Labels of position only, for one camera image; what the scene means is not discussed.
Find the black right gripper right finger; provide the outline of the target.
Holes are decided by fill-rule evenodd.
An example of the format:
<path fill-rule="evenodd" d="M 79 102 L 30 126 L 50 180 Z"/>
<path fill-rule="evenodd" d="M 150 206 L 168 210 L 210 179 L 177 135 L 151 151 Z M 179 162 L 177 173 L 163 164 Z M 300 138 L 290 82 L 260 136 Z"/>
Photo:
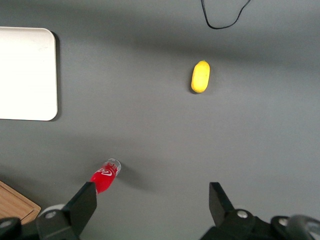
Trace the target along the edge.
<path fill-rule="evenodd" d="M 254 233 L 255 217 L 244 209 L 236 209 L 218 182 L 209 184 L 209 210 L 214 226 L 202 240 L 259 240 Z"/>

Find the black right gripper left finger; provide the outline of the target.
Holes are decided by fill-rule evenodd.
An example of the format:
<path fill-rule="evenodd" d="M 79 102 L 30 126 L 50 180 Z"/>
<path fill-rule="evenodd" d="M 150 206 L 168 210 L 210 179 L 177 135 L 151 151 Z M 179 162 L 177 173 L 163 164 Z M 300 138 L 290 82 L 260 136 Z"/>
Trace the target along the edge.
<path fill-rule="evenodd" d="M 44 210 L 36 219 L 41 240 L 79 240 L 97 208 L 96 185 L 86 182 L 66 204 Z"/>

